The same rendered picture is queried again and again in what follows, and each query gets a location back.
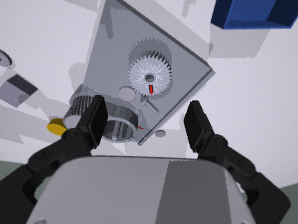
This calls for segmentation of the grey bolt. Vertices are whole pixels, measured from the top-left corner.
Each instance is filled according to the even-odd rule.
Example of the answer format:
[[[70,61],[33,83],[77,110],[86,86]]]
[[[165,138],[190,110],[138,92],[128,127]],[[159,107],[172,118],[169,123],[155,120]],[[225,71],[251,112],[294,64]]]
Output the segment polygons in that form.
[[[154,113],[158,114],[159,111],[155,107],[153,107],[147,100],[148,99],[144,96],[140,99],[140,102],[142,104],[146,104]]]

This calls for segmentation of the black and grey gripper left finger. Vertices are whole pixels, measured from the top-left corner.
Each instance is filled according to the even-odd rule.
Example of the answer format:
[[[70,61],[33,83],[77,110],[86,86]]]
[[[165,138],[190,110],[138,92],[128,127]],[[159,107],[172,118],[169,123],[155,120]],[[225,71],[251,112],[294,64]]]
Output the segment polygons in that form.
[[[88,110],[87,110],[88,109]],[[0,224],[26,224],[36,203],[36,189],[67,160],[90,156],[99,146],[108,113],[104,97],[95,95],[75,128],[67,129],[61,139],[35,152],[0,181]],[[67,157],[67,158],[66,158]]]

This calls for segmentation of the yellow short cylinder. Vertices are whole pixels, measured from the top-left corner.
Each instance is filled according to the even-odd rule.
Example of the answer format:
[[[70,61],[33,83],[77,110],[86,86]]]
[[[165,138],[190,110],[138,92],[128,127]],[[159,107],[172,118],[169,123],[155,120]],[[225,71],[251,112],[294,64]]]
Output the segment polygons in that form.
[[[62,133],[67,130],[67,128],[65,128],[65,126],[63,126],[64,124],[63,124],[62,120],[63,119],[60,119],[60,118],[52,119],[50,121],[50,123],[47,125],[47,129],[51,133],[61,136]]]

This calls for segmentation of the grey rectangular block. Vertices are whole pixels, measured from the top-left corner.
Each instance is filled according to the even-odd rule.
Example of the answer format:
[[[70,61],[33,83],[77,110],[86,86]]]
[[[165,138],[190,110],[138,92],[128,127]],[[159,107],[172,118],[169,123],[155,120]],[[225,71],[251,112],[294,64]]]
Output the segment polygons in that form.
[[[0,99],[17,108],[37,90],[37,87],[16,74],[0,87]]]

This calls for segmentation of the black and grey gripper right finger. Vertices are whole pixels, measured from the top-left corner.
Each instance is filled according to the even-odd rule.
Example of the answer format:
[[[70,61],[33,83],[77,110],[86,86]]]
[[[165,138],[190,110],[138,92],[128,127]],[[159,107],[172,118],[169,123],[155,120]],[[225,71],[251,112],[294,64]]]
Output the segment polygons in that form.
[[[247,205],[256,224],[280,224],[291,202],[248,158],[228,146],[225,137],[215,134],[198,100],[192,100],[184,117],[190,149],[197,159],[226,168],[247,195]],[[210,124],[210,125],[209,125]],[[223,164],[222,164],[223,163]]]

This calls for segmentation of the grey gear with red arrow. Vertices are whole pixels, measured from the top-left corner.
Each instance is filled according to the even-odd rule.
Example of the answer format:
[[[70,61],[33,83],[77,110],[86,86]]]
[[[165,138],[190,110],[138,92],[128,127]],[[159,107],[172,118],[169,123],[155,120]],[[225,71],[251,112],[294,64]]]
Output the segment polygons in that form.
[[[169,61],[161,56],[162,53],[155,53],[149,49],[138,53],[132,58],[128,69],[128,82],[134,88],[134,91],[143,96],[154,96],[157,93],[161,94],[165,88],[172,82],[172,70]]]

